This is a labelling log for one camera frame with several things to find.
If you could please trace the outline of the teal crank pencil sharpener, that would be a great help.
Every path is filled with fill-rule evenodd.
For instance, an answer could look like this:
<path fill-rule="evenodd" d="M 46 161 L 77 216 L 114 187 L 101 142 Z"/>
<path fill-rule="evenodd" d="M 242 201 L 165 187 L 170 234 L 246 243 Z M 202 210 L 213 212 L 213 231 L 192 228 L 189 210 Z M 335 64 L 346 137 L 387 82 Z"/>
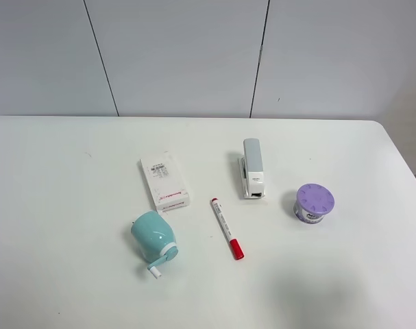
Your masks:
<path fill-rule="evenodd" d="M 148 262 L 147 270 L 158 279 L 162 275 L 158 267 L 173 260 L 179 252 L 171 226 L 159 213 L 149 211 L 133 222 L 130 232 Z"/>

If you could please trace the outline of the white grey stapler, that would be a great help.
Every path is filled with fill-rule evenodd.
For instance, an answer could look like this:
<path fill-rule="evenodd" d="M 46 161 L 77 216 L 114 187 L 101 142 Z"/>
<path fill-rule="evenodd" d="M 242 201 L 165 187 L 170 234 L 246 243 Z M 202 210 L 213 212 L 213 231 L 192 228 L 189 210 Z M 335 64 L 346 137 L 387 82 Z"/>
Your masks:
<path fill-rule="evenodd" d="M 238 158 L 243 197 L 261 199 L 265 196 L 265 178 L 262 163 L 260 141 L 246 138 L 243 141 L 243 155 Z"/>

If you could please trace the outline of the white cardboard box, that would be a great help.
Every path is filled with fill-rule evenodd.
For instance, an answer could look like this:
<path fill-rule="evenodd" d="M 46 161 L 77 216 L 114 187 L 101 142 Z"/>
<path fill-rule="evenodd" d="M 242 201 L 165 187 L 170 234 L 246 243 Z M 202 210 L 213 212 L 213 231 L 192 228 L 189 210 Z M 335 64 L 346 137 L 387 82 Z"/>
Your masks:
<path fill-rule="evenodd" d="M 140 164 L 157 211 L 166 212 L 190 204 L 177 162 L 169 152 L 141 158 Z"/>

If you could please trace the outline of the red white marker pen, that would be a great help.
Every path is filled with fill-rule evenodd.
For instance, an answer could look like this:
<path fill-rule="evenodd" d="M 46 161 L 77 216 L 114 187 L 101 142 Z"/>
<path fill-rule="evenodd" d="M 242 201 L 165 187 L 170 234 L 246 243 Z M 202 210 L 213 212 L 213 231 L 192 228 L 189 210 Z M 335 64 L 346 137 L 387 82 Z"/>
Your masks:
<path fill-rule="evenodd" d="M 223 234 L 225 235 L 225 238 L 228 242 L 230 251 L 234 257 L 235 260 L 241 260 L 245 257 L 243 250 L 241 249 L 241 246 L 238 242 L 238 240 L 235 238 L 235 236 L 232 234 L 231 229 L 226 221 L 222 206 L 217 198 L 213 198 L 210 201 L 212 209 L 214 210 L 214 213 L 217 217 L 217 220 L 221 226 L 221 229 L 223 231 Z"/>

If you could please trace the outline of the purple lidded round container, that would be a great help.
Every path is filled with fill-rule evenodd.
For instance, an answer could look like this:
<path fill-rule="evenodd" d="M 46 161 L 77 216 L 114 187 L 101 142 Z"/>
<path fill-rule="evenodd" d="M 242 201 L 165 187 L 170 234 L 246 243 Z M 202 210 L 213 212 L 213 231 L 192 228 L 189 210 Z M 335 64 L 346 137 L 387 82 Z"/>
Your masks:
<path fill-rule="evenodd" d="M 319 223 L 334 208 L 332 193 L 320 184 L 305 184 L 296 193 L 295 216 L 304 223 Z"/>

